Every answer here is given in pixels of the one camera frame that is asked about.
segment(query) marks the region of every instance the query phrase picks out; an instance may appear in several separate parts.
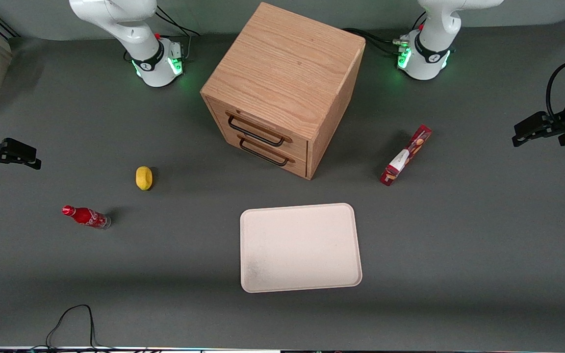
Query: wood grain top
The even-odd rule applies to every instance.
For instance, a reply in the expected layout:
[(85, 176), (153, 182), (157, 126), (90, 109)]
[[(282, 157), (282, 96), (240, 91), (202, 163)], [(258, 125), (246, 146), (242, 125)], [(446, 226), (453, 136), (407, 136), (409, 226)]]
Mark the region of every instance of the wood grain top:
[(365, 40), (262, 2), (202, 94), (314, 140)]

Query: coca-cola bottle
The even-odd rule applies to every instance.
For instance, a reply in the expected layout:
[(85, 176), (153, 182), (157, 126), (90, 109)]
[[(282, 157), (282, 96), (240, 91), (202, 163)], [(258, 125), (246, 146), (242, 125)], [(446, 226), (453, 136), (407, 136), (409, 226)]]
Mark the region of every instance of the coca-cola bottle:
[(108, 229), (110, 226), (110, 217), (86, 207), (75, 208), (67, 205), (62, 208), (62, 214), (68, 215), (83, 226), (98, 229)]

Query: lemon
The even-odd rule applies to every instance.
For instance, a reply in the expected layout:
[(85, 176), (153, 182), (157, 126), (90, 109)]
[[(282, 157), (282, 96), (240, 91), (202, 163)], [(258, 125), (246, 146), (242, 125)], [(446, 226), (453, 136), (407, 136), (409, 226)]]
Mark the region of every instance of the lemon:
[(152, 171), (148, 167), (137, 168), (136, 186), (141, 190), (149, 190), (152, 187)]

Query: drawer handle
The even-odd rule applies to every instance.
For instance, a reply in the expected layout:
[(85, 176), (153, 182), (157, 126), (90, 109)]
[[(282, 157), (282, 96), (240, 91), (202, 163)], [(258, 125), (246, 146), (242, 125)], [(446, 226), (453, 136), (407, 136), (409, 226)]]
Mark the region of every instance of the drawer handle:
[(287, 162), (289, 162), (289, 158), (285, 158), (284, 161), (282, 161), (282, 162), (276, 162), (273, 159), (258, 153), (257, 151), (250, 150), (248, 147), (245, 147), (243, 145), (244, 142), (245, 142), (245, 139), (241, 139), (241, 141), (239, 141), (239, 145), (240, 145), (242, 150), (244, 150), (248, 153), (251, 153), (251, 154), (253, 154), (257, 157), (260, 157), (262, 159), (265, 159), (266, 161), (268, 161), (269, 163), (272, 163), (273, 165), (278, 165), (278, 167), (284, 167), (285, 165), (287, 165)]
[(262, 137), (260, 137), (259, 135), (254, 134), (253, 132), (249, 132), (249, 131), (246, 130), (246, 129), (243, 129), (243, 128), (241, 128), (241, 127), (238, 127), (238, 126), (236, 126), (236, 125), (234, 125), (234, 124), (232, 123), (232, 121), (233, 121), (234, 119), (235, 119), (235, 116), (231, 115), (231, 116), (228, 118), (228, 125), (230, 125), (233, 129), (235, 129), (235, 130), (237, 130), (237, 131), (241, 131), (242, 133), (246, 134), (247, 136), (250, 136), (250, 137), (252, 137), (252, 138), (256, 138), (256, 139), (259, 140), (260, 142), (267, 143), (268, 145), (273, 146), (273, 147), (280, 147), (280, 146), (283, 144), (283, 142), (284, 142), (284, 138), (283, 138), (283, 137), (281, 137), (281, 140), (278, 141), (278, 142), (269, 141), (269, 139), (262, 138)]

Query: wooden cabinet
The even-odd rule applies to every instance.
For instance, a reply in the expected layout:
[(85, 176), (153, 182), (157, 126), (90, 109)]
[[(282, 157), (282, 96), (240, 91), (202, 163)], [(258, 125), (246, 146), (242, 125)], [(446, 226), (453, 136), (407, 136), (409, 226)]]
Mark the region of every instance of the wooden cabinet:
[(364, 48), (359, 36), (262, 2), (200, 93), (230, 145), (311, 179)]

